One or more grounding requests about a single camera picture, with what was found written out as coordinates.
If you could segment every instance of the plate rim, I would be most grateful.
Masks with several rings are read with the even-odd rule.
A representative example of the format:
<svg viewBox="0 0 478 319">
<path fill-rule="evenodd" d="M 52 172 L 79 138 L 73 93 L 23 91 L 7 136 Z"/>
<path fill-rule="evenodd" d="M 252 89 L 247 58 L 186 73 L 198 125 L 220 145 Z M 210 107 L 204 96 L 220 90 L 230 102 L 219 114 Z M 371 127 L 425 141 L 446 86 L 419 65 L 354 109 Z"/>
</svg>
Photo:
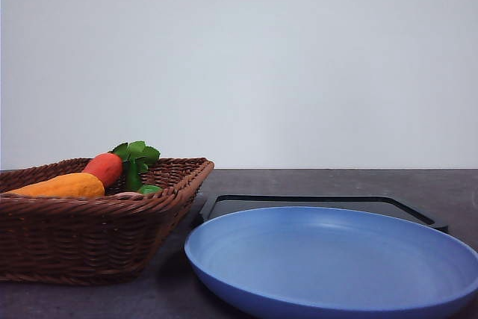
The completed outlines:
<svg viewBox="0 0 478 319">
<path fill-rule="evenodd" d="M 435 235 L 438 236 L 444 236 L 447 238 L 449 241 L 454 241 L 464 249 L 466 249 L 476 260 L 477 265 L 478 265 L 478 253 L 471 248 L 469 245 L 464 243 L 463 241 L 460 241 L 458 238 L 453 237 L 452 235 L 449 235 L 447 233 L 443 233 L 437 229 L 430 228 L 428 226 L 424 226 L 423 224 L 420 223 L 415 223 L 411 222 L 409 220 L 403 220 L 401 218 L 396 218 L 392 216 L 386 216 L 384 214 L 377 214 L 377 213 L 371 213 L 371 212 L 366 212 L 366 211 L 357 211 L 357 210 L 352 210 L 352 209 L 343 209 L 343 208 L 326 208 L 326 207 L 311 207 L 311 206 L 282 206 L 282 207 L 266 207 L 266 208 L 254 208 L 254 209 L 247 209 L 244 211 L 238 211 L 238 212 L 232 212 L 228 214 L 224 214 L 219 217 L 215 217 L 211 220 L 208 220 L 201 225 L 197 226 L 193 231 L 189 233 L 189 235 L 186 238 L 186 241 L 184 243 L 184 251 L 186 253 L 186 256 L 190 263 L 196 267 L 197 269 L 201 270 L 204 274 L 207 276 L 225 284 L 230 287 L 236 288 L 240 291 L 244 291 L 246 293 L 254 294 L 258 297 L 263 297 L 269 300 L 277 300 L 279 302 L 283 303 L 288 303 L 292 304 L 295 306 L 307 306 L 311 308 L 316 308 L 316 309 L 328 309 L 328 310 L 340 310 L 340 311 L 350 311 L 350 312 L 398 312 L 398 311 L 405 311 L 405 310 L 418 310 L 418 309 L 424 309 L 424 308 L 432 308 L 434 306 L 442 306 L 447 303 L 452 303 L 456 300 L 460 300 L 462 298 L 465 298 L 466 296 L 472 294 L 473 292 L 478 290 L 478 275 L 474 279 L 472 283 L 470 283 L 467 287 L 463 288 L 461 291 L 456 292 L 455 294 L 452 294 L 450 296 L 445 297 L 443 300 L 434 300 L 430 301 L 428 303 L 420 304 L 420 305 L 413 305 L 413 306 L 371 306 L 371 307 L 365 307 L 365 306 L 360 306 L 360 307 L 352 307 L 352 306 L 339 306 L 339 305 L 330 305 L 329 303 L 319 303 L 319 302 L 307 302 L 307 301 L 301 301 L 301 300 L 291 300 L 290 298 L 285 298 L 285 297 L 280 297 L 278 295 L 270 295 L 270 294 L 265 294 L 260 291 L 255 291 L 255 290 L 250 290 L 242 287 L 241 285 L 236 285 L 234 283 L 231 283 L 230 281 L 224 280 L 223 278 L 220 278 L 214 274 L 211 274 L 210 271 L 205 270 L 204 267 L 198 264 L 197 260 L 194 260 L 194 255 L 190 249 L 190 241 L 192 236 L 194 236 L 195 233 L 201 230 L 202 227 L 207 226 L 209 223 L 213 223 L 215 221 L 219 220 L 225 220 L 226 217 L 229 216 L 241 216 L 246 212 L 251 212 L 251 211 L 288 211 L 288 210 L 300 210 L 300 209 L 311 209 L 314 211 L 329 211 L 329 212 L 354 212 L 355 215 L 358 216 L 364 216 L 364 217 L 384 217 L 385 220 L 390 220 L 390 221 L 398 221 L 402 223 L 404 226 L 419 226 L 421 229 L 419 230 L 425 230 L 425 231 L 432 231 L 435 233 Z"/>
</svg>

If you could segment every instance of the brown wicker basket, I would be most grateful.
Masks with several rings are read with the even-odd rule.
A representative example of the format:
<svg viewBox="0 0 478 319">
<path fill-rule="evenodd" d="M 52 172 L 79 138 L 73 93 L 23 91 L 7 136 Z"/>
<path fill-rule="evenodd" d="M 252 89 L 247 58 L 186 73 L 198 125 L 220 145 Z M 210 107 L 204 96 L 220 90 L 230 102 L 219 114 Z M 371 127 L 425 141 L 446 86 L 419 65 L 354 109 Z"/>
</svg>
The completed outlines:
<svg viewBox="0 0 478 319">
<path fill-rule="evenodd" d="M 0 174 L 0 193 L 80 172 L 76 158 Z M 100 285 L 137 277 L 189 211 L 214 164 L 205 158 L 162 158 L 142 175 L 163 188 L 135 197 L 121 178 L 103 197 L 0 198 L 0 280 Z"/>
</svg>

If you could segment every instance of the blue plate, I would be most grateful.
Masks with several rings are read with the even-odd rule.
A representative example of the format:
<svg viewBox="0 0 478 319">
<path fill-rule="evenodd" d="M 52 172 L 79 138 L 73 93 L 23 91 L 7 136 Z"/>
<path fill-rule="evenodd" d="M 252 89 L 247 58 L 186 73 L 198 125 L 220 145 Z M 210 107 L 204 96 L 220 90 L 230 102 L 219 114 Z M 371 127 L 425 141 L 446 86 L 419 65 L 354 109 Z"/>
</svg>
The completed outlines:
<svg viewBox="0 0 478 319">
<path fill-rule="evenodd" d="M 333 208 L 261 208 L 185 244 L 217 296 L 260 318 L 447 318 L 478 289 L 478 255 L 406 220 Z"/>
</svg>

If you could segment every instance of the black tray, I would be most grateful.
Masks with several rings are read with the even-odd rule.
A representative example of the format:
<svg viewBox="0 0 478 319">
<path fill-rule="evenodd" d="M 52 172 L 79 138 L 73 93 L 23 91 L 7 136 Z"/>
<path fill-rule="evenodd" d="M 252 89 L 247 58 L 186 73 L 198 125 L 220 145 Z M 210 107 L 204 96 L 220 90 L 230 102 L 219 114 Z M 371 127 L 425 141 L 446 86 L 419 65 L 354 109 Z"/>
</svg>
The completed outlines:
<svg viewBox="0 0 478 319">
<path fill-rule="evenodd" d="M 415 223 L 448 233 L 448 225 L 416 208 L 382 196 L 248 196 L 228 194 L 208 200 L 199 213 L 199 220 L 205 222 L 224 214 L 254 208 L 306 205 L 353 209 L 410 220 Z"/>
</svg>

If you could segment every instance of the dark gray countertop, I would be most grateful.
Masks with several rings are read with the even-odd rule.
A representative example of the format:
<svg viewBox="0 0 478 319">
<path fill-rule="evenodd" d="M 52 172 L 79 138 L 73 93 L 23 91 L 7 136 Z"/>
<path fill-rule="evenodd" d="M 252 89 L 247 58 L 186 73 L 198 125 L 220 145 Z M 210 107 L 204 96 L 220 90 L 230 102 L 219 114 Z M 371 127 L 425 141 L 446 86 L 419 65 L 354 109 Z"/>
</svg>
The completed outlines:
<svg viewBox="0 0 478 319">
<path fill-rule="evenodd" d="M 183 251 L 204 202 L 222 194 L 391 196 L 440 217 L 478 250 L 478 170 L 215 170 L 138 279 L 102 287 L 3 282 L 0 318 L 251 318 L 211 294 Z M 478 297 L 453 318 L 478 318 Z"/>
</svg>

